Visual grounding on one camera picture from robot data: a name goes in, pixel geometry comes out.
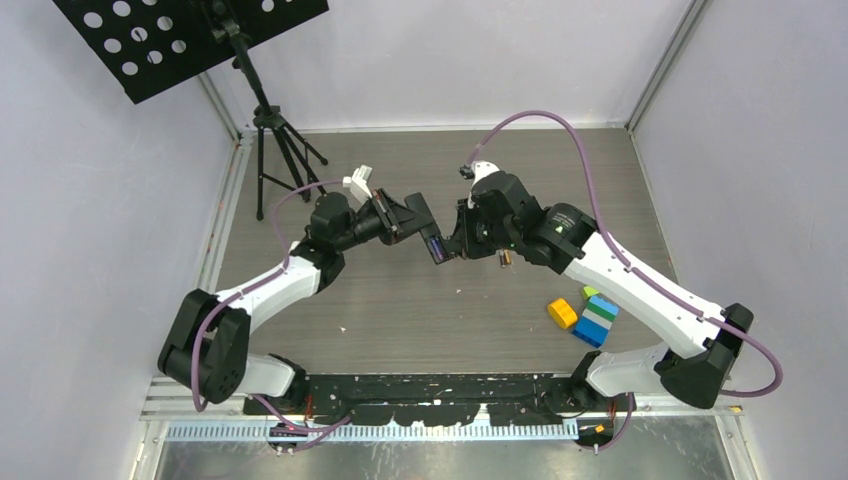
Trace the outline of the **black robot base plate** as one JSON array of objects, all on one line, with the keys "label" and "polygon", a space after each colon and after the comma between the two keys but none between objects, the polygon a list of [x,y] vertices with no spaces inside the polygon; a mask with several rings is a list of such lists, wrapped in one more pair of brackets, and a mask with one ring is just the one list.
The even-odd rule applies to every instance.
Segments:
[{"label": "black robot base plate", "polygon": [[588,413],[610,422],[632,414],[627,394],[603,397],[566,375],[310,374],[281,398],[247,400],[246,415],[306,414],[321,426],[347,419],[353,426],[466,426],[486,414],[495,427],[551,426]]}]

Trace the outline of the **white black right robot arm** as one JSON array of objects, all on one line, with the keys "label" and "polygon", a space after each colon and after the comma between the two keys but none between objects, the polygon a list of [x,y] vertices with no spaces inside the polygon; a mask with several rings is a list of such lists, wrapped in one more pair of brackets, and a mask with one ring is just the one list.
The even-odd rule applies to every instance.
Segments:
[{"label": "white black right robot arm", "polygon": [[659,336],[651,348],[588,353],[570,385],[577,406],[591,411],[620,394],[662,392],[695,408],[715,405],[742,346],[723,327],[747,331],[749,309],[720,307],[686,291],[616,241],[605,241],[591,216],[566,203],[541,207],[517,176],[492,163],[459,172],[472,186],[457,203],[457,225],[445,242],[453,256],[478,259],[511,250],[598,289]]}]

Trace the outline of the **blue purple battery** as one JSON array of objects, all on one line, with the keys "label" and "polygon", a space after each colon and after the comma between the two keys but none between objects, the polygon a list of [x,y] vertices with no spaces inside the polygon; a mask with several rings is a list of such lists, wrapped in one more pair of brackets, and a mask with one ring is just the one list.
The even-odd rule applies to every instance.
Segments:
[{"label": "blue purple battery", "polygon": [[435,255],[435,259],[436,259],[439,263],[441,263],[441,262],[443,261],[443,253],[442,253],[442,251],[441,251],[441,247],[440,247],[439,242],[437,241],[437,239],[436,239],[436,238],[431,238],[431,239],[430,239],[430,244],[431,244],[431,246],[432,246],[432,249],[433,249],[433,252],[434,252],[434,255]]}]

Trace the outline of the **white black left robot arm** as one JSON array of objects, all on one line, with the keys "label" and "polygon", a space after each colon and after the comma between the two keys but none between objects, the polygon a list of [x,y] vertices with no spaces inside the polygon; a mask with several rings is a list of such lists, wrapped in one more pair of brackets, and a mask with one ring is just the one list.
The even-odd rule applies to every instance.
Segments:
[{"label": "white black left robot arm", "polygon": [[282,262],[229,290],[188,293],[163,344],[159,371],[187,387],[203,411],[237,393],[268,396],[284,414],[307,398],[304,371],[279,356],[252,355],[252,334],[267,320],[327,288],[345,266],[345,251],[378,239],[385,245],[423,233],[435,223],[426,200],[413,193],[397,202],[384,190],[359,209],[338,192],[319,198],[305,236],[285,249]]}]

